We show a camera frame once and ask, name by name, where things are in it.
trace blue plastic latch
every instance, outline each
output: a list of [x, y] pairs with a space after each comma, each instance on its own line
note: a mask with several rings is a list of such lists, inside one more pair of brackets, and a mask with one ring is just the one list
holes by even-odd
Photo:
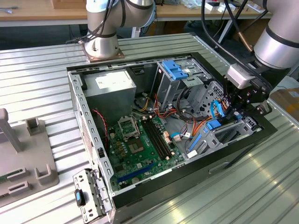
[[192, 149], [194, 148], [194, 146], [196, 145], [196, 143], [200, 140], [201, 138], [201, 134], [199, 134], [196, 139], [194, 140], [194, 142], [191, 144], [191, 146], [189, 147], [189, 152], [192, 151]]
[[236, 115], [235, 117], [237, 118], [238, 121], [242, 119], [242, 116], [240, 114]]
[[208, 127], [208, 129], [212, 130], [214, 128], [220, 127], [221, 124], [217, 120], [211, 120], [206, 123], [206, 126]]
[[76, 200], [77, 200], [77, 201], [80, 200], [80, 194], [79, 194], [79, 192], [76, 193]]
[[169, 74], [171, 74], [174, 80], [188, 78], [188, 75], [185, 74], [173, 60], [163, 61], [162, 65], [169, 72]]

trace wooden shelf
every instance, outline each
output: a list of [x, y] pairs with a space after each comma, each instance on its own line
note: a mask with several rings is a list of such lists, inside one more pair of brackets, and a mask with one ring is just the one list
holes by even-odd
[[[54, 9], [51, 0], [1, 0], [0, 7], [18, 6], [12, 14], [0, 11], [0, 21], [36, 21], [36, 20], [79, 20], [87, 19], [86, 9]], [[189, 9], [183, 5], [157, 6], [158, 18], [199, 17], [200, 8]], [[243, 11], [241, 16], [258, 16], [253, 9]], [[206, 10], [206, 17], [221, 17], [218, 11]]]

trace yellow wire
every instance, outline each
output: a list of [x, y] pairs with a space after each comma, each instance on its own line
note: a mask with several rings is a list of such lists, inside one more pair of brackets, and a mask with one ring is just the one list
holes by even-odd
[[145, 111], [146, 110], [146, 108], [148, 107], [148, 103], [149, 103], [149, 97], [147, 97], [147, 99], [146, 99], [146, 103], [145, 103], [145, 106], [142, 108], [142, 109], [140, 109], [139, 111], [140, 112], [142, 112], [142, 111]]

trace motherboard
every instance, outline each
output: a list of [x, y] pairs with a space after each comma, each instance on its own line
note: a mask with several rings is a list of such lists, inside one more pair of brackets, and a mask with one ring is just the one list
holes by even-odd
[[171, 142], [160, 118], [125, 118], [124, 122], [120, 121], [108, 128], [109, 160], [114, 170], [110, 179], [113, 191], [138, 183], [185, 161]]

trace white label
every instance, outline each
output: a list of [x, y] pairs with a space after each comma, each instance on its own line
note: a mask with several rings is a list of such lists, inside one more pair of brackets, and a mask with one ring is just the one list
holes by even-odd
[[190, 138], [190, 135], [191, 134], [189, 132], [186, 132], [185, 137]]
[[192, 158], [192, 157], [194, 157], [196, 155], [197, 155], [196, 150], [193, 150], [192, 152], [190, 152], [190, 153], [187, 154], [188, 158]]
[[132, 84], [132, 80], [124, 75], [123, 72], [115, 72], [111, 75], [97, 77], [95, 81], [100, 89], [113, 87], [121, 88], [124, 84]]
[[292, 97], [299, 97], [299, 93], [297, 92], [291, 91], [289, 93], [292, 95]]

